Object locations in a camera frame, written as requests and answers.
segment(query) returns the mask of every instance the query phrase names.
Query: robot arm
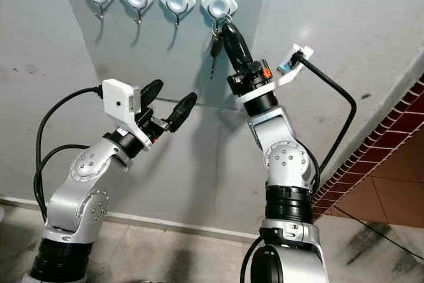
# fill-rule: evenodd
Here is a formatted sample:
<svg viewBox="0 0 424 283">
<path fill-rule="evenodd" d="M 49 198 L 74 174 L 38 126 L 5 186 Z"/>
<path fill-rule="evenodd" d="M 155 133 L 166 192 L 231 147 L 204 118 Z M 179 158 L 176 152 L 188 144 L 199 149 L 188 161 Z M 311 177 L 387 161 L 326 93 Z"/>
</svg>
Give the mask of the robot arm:
<svg viewBox="0 0 424 283">
<path fill-rule="evenodd" d="M 232 22 L 223 24 L 221 36 L 236 72 L 227 81 L 238 96 L 236 101 L 242 103 L 250 115 L 248 126 L 262 150 L 268 171 L 266 212 L 260 228 L 265 246 L 253 256 L 250 281 L 328 283 L 319 230 L 312 224 L 312 189 L 316 188 L 313 183 L 317 181 L 306 177 L 307 150 L 296 141 L 290 120 L 273 92 L 290 82 L 301 65 L 293 66 L 289 76 L 272 82 L 268 64 L 265 60 L 252 59 Z M 304 51 L 306 57 L 312 54 L 308 47 Z M 240 283 L 244 283 L 243 267 Z"/>
<path fill-rule="evenodd" d="M 157 119 L 148 105 L 162 86 L 156 80 L 140 90 L 117 80 L 103 81 L 105 112 L 117 129 L 72 161 L 68 177 L 48 205 L 39 254 L 24 283 L 85 282 L 92 244 L 120 182 L 119 174 L 107 171 L 127 171 L 141 150 L 150 149 L 164 131 L 181 126 L 197 100 L 190 93 L 167 119 Z"/>
</svg>

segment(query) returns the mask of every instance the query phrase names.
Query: key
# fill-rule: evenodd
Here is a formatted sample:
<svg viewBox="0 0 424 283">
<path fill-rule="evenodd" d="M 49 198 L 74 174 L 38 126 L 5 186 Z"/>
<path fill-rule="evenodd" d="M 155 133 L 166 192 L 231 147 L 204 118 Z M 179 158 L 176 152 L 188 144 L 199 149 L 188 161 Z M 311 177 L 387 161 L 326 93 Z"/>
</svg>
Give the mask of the key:
<svg viewBox="0 0 424 283">
<path fill-rule="evenodd" d="M 221 38 L 221 35 L 217 32 L 217 29 L 215 29 L 212 36 L 212 45 L 211 45 L 211 52 L 210 52 L 210 55 L 212 57 L 212 70 L 210 75 L 211 80 L 215 73 L 215 65 L 217 63 L 217 57 L 219 53 L 221 52 L 222 48 L 223 48 L 223 39 Z"/>
</svg>

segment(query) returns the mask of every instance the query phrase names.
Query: black cable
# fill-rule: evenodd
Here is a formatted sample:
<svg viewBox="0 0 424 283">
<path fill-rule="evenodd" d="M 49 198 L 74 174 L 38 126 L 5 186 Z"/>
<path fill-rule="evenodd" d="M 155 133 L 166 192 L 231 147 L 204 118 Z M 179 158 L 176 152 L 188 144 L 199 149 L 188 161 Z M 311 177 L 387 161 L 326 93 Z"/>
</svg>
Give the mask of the black cable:
<svg viewBox="0 0 424 283">
<path fill-rule="evenodd" d="M 373 230 L 373 232 L 377 233 L 378 235 L 381 235 L 383 238 L 385 238 L 386 240 L 389 240 L 391 243 L 393 243 L 394 245 L 398 246 L 399 248 L 401 248 L 402 250 L 404 250 L 405 252 L 408 252 L 409 254 L 416 256 L 417 258 L 419 258 L 420 260 L 424 260 L 424 257 L 419 256 L 417 254 L 415 254 L 414 252 L 408 250 L 407 248 L 401 246 L 399 243 L 396 243 L 395 241 L 387 238 L 384 234 L 382 234 L 381 232 L 375 230 L 373 227 L 367 225 L 365 222 L 362 222 L 361 220 L 359 220 L 358 218 L 355 218 L 353 215 L 343 211 L 342 209 L 340 209 L 339 207 L 337 207 L 336 205 L 333 206 L 334 208 L 336 208 L 337 210 L 339 210 L 341 213 L 344 213 L 345 215 L 349 216 L 350 218 L 356 220 L 357 222 L 363 224 L 365 227 L 369 228 L 369 230 Z"/>
<path fill-rule="evenodd" d="M 34 195 L 35 195 L 35 199 L 37 200 L 38 206 L 40 207 L 42 218 L 43 218 L 44 221 L 46 221 L 46 217 L 47 217 L 47 208 L 46 208 L 46 204 L 45 204 L 44 200 L 41 198 L 40 193 L 38 191 L 38 185 L 39 185 L 39 182 L 41 181 L 42 169 L 47 164 L 47 162 L 53 157 L 53 155 L 55 155 L 57 152 L 60 152 L 61 150 L 70 149 L 70 148 L 72 148 L 72 149 L 87 149 L 88 146 L 79 145 L 79 144 L 66 144 L 66 145 L 56 147 L 54 150 L 49 152 L 44 157 L 44 159 L 41 161 L 41 163 L 38 166 L 36 173 L 34 175 L 34 180 L 33 180 Z"/>
<path fill-rule="evenodd" d="M 298 139 L 296 139 L 296 141 L 304 147 L 308 156 L 312 160 L 313 167 L 315 169 L 315 174 L 313 176 L 312 194 L 315 194 L 317 192 L 317 190 L 319 188 L 319 184 L 321 182 L 321 172 L 319 171 L 318 160 L 315 158 L 315 156 L 312 154 L 312 152 L 301 141 L 299 141 Z"/>
<path fill-rule="evenodd" d="M 262 241 L 262 237 L 261 236 L 257 237 L 256 240 L 253 241 L 253 243 L 251 244 L 250 248 L 247 250 L 246 255 L 244 256 L 243 262 L 241 264 L 240 283 L 244 283 L 244 276 L 246 275 L 246 268 L 250 259 L 250 255 L 253 253 L 253 251 L 259 245 L 261 241 Z"/>
<path fill-rule="evenodd" d="M 352 120 L 353 120 L 355 113 L 356 113 L 356 102 L 353 99 L 353 97 L 350 96 L 350 94 L 347 91 L 345 91 L 345 89 L 343 89 L 339 84 L 334 82 L 331 78 L 326 76 L 320 69 L 318 69 L 316 66 L 314 66 L 311 62 L 306 60 L 303 57 L 302 52 L 296 52 L 291 57 L 291 62 L 292 63 L 294 62 L 294 64 L 296 62 L 302 63 L 304 66 L 306 66 L 306 68 L 311 70 L 321 80 L 323 80 L 325 83 L 330 85 L 334 90 L 336 90 L 337 93 L 339 93 L 341 96 L 343 96 L 350 104 L 349 115 L 348 115 L 346 121 L 344 122 L 344 125 L 343 125 L 342 129 L 340 130 L 339 135 L 337 136 L 337 138 L 334 141 L 333 145 L 331 146 L 328 154 L 326 155 L 326 157 L 324 158 L 323 162 L 321 163 L 321 165 L 319 167 L 319 171 L 322 173 L 324 171 L 325 167 L 327 166 L 327 164 L 329 163 L 331 157 L 333 157 L 337 147 L 339 147 L 340 142 L 342 141 L 343 137 L 346 135 L 346 132 L 347 132 L 350 124 L 352 123 Z"/>
<path fill-rule="evenodd" d="M 36 138 L 36 144 L 35 144 L 35 166 L 36 166 L 36 170 L 38 170 L 38 167 L 41 164 L 41 138 L 42 138 L 42 132 L 44 130 L 44 126 L 46 125 L 47 120 L 50 118 L 50 116 L 55 112 L 55 110 L 57 110 L 61 105 L 65 104 L 67 101 L 69 101 L 70 99 L 79 96 L 81 94 L 87 93 L 87 92 L 95 92 L 97 93 L 100 97 L 102 97 L 102 92 L 101 92 L 101 86 L 95 86 L 95 87 L 87 87 L 85 89 L 80 89 L 78 91 L 75 91 L 71 94 L 69 94 L 68 96 L 64 97 L 63 99 L 61 99 L 59 102 L 57 102 L 48 112 L 47 114 L 45 114 L 45 116 L 42 118 L 40 125 L 38 126 L 38 131 L 37 131 L 37 138 Z M 43 206 L 45 206 L 44 203 L 44 191 L 43 191 L 43 187 L 42 187 L 42 174 L 40 173 L 40 180 L 38 182 L 38 185 L 36 188 L 34 188 L 34 195 L 37 196 L 37 194 L 35 193 L 35 191 L 38 192 L 38 195 L 40 196 L 40 201 L 44 204 Z"/>
</svg>

